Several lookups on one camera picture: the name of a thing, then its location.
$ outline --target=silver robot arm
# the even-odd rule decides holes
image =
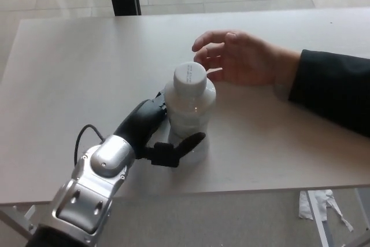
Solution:
[[[82,155],[26,247],[94,247],[111,213],[113,197],[135,159],[177,167],[204,139],[205,134],[199,132],[176,148],[161,142],[147,147],[166,113],[163,93],[159,93],[155,99],[141,102],[113,135]]]
[[[134,161],[133,148],[117,135],[90,148],[78,161],[71,180],[54,197],[39,227],[54,228],[86,246],[95,246],[110,215],[113,196]]]

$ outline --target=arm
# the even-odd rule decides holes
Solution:
[[[370,60],[304,50],[289,100],[370,137]]]
[[[208,31],[193,44],[208,78],[276,92],[320,116],[370,137],[370,60],[291,51],[243,31]]]

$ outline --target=black cable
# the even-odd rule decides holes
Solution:
[[[80,145],[80,140],[81,140],[81,137],[83,135],[83,133],[85,132],[86,129],[88,128],[91,128],[92,130],[95,131],[95,133],[99,136],[100,140],[102,141],[101,143],[104,142],[104,137],[103,135],[98,131],[98,129],[96,127],[94,127],[92,124],[87,124],[86,126],[84,126],[80,133],[78,134],[77,136],[77,140],[76,140],[76,145],[75,145],[75,157],[74,157],[74,162],[75,162],[75,166],[77,164],[77,154],[78,154],[78,151],[79,151],[79,145]]]

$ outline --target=floor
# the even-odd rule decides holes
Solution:
[[[370,0],[140,0],[143,14],[370,6]],[[113,16],[110,0],[0,0],[0,80],[21,19]],[[334,191],[353,233],[329,211],[333,246],[365,231],[353,189]],[[45,210],[38,206],[37,222]],[[187,196],[117,202],[101,246],[319,246],[315,224],[299,220],[298,192]],[[4,246],[25,240],[0,223]]]

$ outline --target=table leg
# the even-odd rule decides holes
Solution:
[[[16,207],[0,208],[0,220],[18,232],[26,239],[30,239],[37,227],[29,220],[36,211],[33,205],[25,215],[20,213]]]
[[[317,207],[317,200],[316,200],[316,197],[315,197],[315,192],[312,191],[312,190],[308,190],[308,191],[306,191],[306,194],[307,194],[308,203],[310,205],[313,220],[315,220],[317,229],[319,231],[319,235],[320,235],[320,239],[321,239],[321,245],[323,247],[329,247],[329,243],[328,243],[328,239],[326,237],[323,222],[321,221],[319,208]]]

